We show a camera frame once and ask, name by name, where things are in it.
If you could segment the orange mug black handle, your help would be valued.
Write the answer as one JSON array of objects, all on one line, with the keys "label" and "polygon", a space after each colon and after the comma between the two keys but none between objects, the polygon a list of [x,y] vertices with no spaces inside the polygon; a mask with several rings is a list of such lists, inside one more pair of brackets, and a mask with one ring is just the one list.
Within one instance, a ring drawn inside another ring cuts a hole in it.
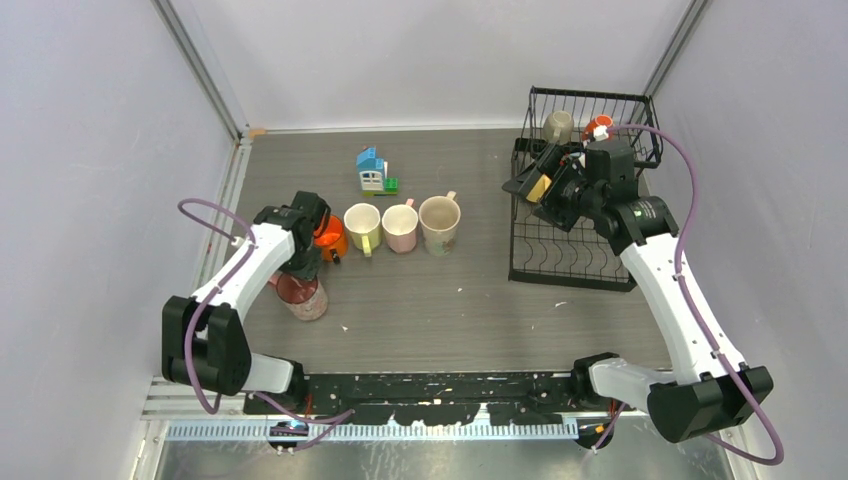
[{"label": "orange mug black handle", "polygon": [[338,265],[348,250],[342,221],[335,215],[328,215],[314,231],[314,244],[321,250],[325,262]]}]

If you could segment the tall cream dragon mug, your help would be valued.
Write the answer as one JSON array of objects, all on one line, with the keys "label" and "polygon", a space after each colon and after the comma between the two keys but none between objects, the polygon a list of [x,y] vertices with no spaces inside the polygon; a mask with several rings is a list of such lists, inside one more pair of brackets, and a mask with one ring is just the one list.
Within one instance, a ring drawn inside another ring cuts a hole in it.
[{"label": "tall cream dragon mug", "polygon": [[421,203],[418,215],[426,250],[437,257],[448,255],[456,244],[461,219],[456,192],[427,198]]}]

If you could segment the beige mug shelf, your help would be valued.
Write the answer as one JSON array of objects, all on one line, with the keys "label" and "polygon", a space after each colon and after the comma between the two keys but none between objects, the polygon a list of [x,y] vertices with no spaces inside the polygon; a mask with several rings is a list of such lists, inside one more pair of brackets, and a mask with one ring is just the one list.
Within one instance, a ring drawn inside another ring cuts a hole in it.
[{"label": "beige mug shelf", "polygon": [[565,110],[553,111],[544,120],[542,139],[549,144],[565,145],[571,141],[574,125],[574,119],[570,112]]}]

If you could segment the pink patterned mug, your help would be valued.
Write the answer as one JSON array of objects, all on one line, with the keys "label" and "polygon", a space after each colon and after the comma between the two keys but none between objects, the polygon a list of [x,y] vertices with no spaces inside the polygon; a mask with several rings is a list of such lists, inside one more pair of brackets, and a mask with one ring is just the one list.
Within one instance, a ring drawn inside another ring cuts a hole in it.
[{"label": "pink patterned mug", "polygon": [[329,297],[318,277],[306,280],[276,272],[268,283],[291,313],[302,321],[315,321],[327,312]]}]

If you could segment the orange mug shelf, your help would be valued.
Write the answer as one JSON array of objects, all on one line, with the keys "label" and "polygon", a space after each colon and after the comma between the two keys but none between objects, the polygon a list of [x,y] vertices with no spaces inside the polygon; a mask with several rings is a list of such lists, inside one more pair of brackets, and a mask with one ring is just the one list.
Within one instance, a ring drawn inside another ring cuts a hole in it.
[{"label": "orange mug shelf", "polygon": [[591,140],[594,138],[594,130],[597,127],[612,127],[614,125],[614,120],[611,116],[606,114],[600,114],[594,117],[589,123],[584,127],[581,138],[583,141]]}]

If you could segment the pale yellow faceted mug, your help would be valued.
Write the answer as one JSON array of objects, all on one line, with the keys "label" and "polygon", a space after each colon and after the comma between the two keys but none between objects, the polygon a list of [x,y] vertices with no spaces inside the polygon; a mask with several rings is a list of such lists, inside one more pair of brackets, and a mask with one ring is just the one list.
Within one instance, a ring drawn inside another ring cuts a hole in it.
[{"label": "pale yellow faceted mug", "polygon": [[357,203],[346,210],[343,224],[354,246],[371,257],[382,243],[381,212],[369,203]]}]

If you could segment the pink faceted mug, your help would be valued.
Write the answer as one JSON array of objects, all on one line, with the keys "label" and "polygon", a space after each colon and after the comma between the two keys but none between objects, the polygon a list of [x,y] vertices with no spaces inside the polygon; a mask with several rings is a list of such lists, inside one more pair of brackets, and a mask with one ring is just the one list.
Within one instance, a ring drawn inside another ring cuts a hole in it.
[{"label": "pink faceted mug", "polygon": [[388,247],[397,254],[411,252],[417,244],[419,215],[414,199],[390,206],[382,215],[381,225]]}]

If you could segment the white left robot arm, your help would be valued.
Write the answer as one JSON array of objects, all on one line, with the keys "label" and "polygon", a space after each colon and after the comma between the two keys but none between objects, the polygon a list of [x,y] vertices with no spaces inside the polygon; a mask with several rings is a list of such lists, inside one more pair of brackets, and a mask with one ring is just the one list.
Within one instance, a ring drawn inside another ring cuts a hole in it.
[{"label": "white left robot arm", "polygon": [[288,205],[266,206],[243,222],[243,242],[222,269],[187,297],[162,309],[161,370],[165,379],[216,394],[268,393],[280,412],[298,412],[307,398],[299,363],[252,352],[244,332],[248,310],[276,273],[316,278],[321,264],[314,234],[330,208],[299,191]]}]

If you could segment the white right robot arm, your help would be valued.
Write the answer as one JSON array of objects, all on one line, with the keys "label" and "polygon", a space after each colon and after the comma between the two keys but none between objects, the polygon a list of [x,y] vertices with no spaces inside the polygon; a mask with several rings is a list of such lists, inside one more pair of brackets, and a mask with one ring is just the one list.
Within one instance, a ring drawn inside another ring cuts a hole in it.
[{"label": "white right robot arm", "polygon": [[527,202],[539,181],[550,185],[534,216],[564,232],[582,218],[638,285],[660,329],[672,368],[653,370],[605,352],[575,361],[571,397],[584,410],[608,399],[645,412],[671,443],[744,423],[748,395],[764,400],[774,382],[764,366],[751,367],[721,330],[681,250],[682,234],[667,204],[639,191],[636,153],[626,141],[576,144],[517,139],[522,162],[502,188]]}]

